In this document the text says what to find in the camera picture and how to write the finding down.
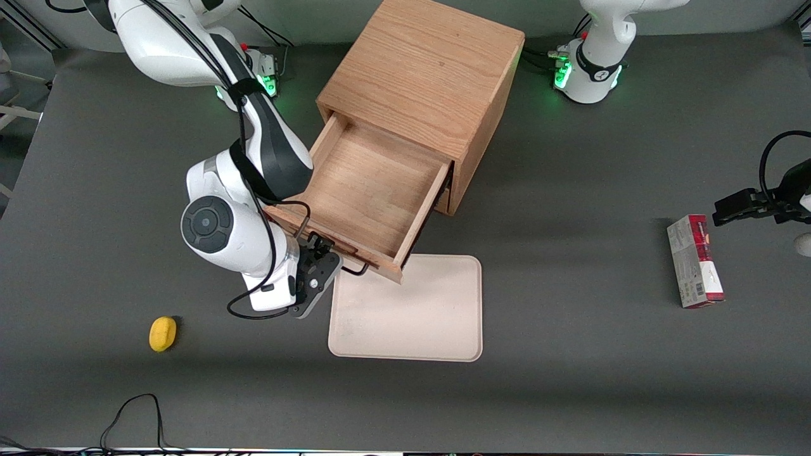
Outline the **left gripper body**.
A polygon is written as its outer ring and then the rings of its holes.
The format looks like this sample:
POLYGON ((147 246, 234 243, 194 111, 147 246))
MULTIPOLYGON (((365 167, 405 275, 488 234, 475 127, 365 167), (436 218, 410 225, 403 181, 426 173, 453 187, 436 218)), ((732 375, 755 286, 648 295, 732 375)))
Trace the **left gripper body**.
POLYGON ((767 171, 767 160, 762 160, 760 162, 760 187, 767 199, 767 204, 774 212, 776 223, 781 224, 794 220, 809 224, 810 160, 791 167, 782 177, 778 187, 773 189, 767 187, 765 171, 767 171))

